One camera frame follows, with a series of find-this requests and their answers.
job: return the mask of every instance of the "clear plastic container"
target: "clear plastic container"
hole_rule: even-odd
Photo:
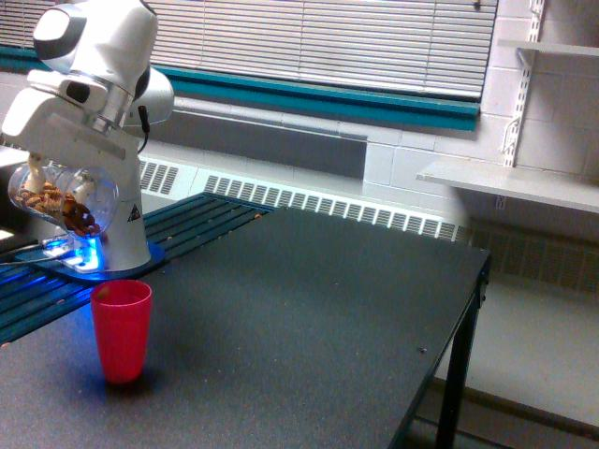
[[[23,164],[8,182],[18,208],[61,226],[73,237],[100,235],[116,211],[118,188],[101,168]]]

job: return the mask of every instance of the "snack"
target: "snack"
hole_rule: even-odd
[[[100,234],[100,226],[94,215],[72,194],[63,192],[51,182],[45,182],[41,193],[31,192],[22,185],[14,200],[23,207],[50,215],[55,221],[65,224],[67,230],[79,237],[95,237]]]

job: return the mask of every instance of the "white shelf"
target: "white shelf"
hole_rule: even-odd
[[[444,158],[416,177],[461,189],[599,213],[599,182],[548,171]]]
[[[526,40],[499,39],[501,47],[540,51],[542,53],[569,54],[572,56],[599,57],[599,48],[581,47],[579,45],[550,44],[544,42],[529,42]]]

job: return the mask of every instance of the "teal window frame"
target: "teal window frame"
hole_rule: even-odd
[[[349,121],[474,131],[480,114],[480,105],[476,102],[153,66],[170,79],[178,94],[198,94],[217,101],[293,109],[299,113],[332,114]],[[4,46],[0,46],[0,67],[17,72],[47,68],[33,50]]]

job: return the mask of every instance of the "blue light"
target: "blue light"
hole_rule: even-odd
[[[48,243],[46,243],[46,249],[53,250],[54,248],[66,245],[67,243],[68,243],[67,239],[52,240],[52,241],[49,241]]]
[[[100,243],[99,237],[91,237],[87,239],[89,244],[90,252],[89,252],[89,262],[94,262],[93,265],[96,265],[99,269],[104,267],[104,260],[102,260],[102,243]]]

